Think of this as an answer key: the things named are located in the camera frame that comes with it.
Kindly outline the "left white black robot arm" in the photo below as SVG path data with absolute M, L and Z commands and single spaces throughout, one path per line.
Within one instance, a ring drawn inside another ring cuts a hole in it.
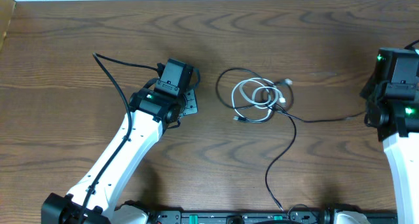
M 51 193 L 41 208 L 42 223 L 147 223 L 150 214 L 133 204 L 117 202 L 141 160 L 181 117 L 195 114 L 191 83 L 199 70 L 168 59 L 156 67 L 158 76 L 123 100 L 124 120 L 107 148 L 86 175 L 65 196 Z

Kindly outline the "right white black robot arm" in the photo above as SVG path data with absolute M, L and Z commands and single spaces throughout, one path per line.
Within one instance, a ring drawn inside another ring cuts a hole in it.
M 418 222 L 418 50 L 380 48 L 360 92 L 390 165 L 399 223 Z

